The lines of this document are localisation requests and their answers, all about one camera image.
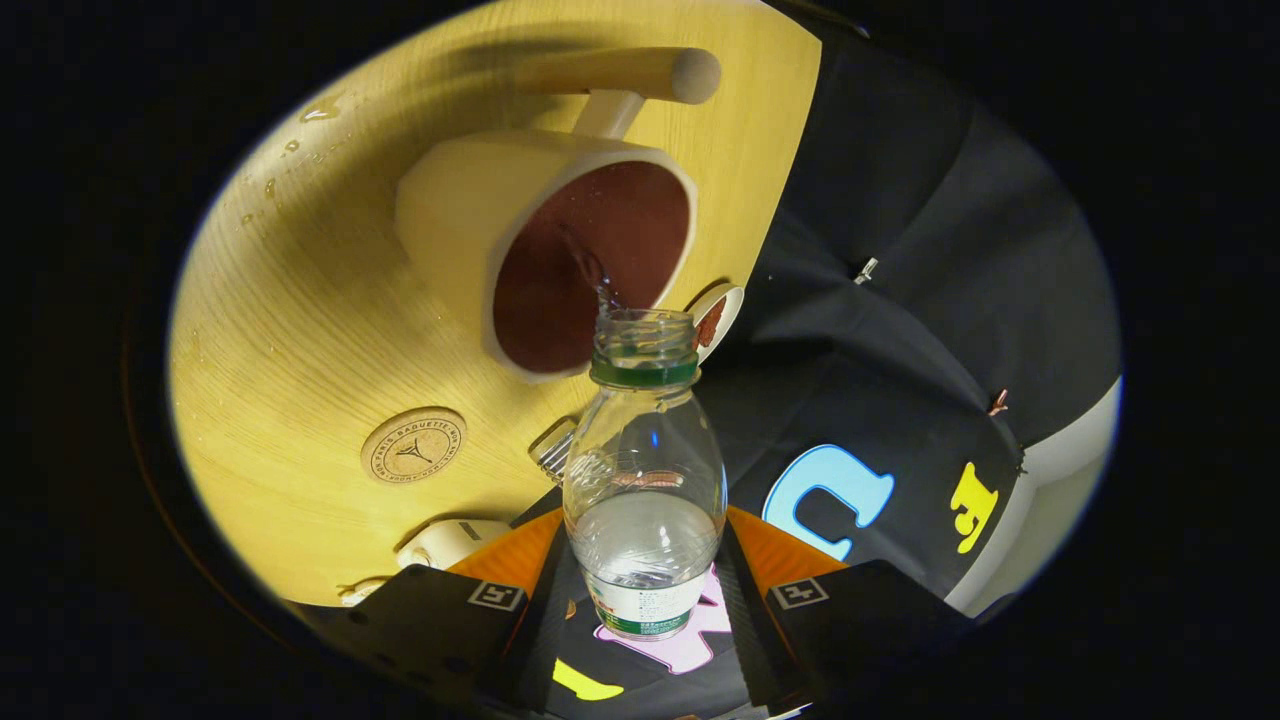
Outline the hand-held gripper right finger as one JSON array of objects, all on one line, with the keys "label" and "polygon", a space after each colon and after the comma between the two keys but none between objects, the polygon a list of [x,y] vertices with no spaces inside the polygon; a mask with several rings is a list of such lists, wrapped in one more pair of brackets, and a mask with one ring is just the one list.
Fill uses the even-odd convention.
[{"label": "hand-held gripper right finger", "polygon": [[977,625],[893,564],[847,565],[730,509],[716,574],[750,701],[867,716]]}]

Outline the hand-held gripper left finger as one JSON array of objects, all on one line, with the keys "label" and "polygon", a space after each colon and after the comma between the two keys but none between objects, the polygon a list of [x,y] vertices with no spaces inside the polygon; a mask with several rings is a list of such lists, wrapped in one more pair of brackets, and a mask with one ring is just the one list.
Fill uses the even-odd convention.
[{"label": "hand-held gripper left finger", "polygon": [[453,714],[543,716],[575,574],[554,509],[451,569],[399,570],[319,635]]}]

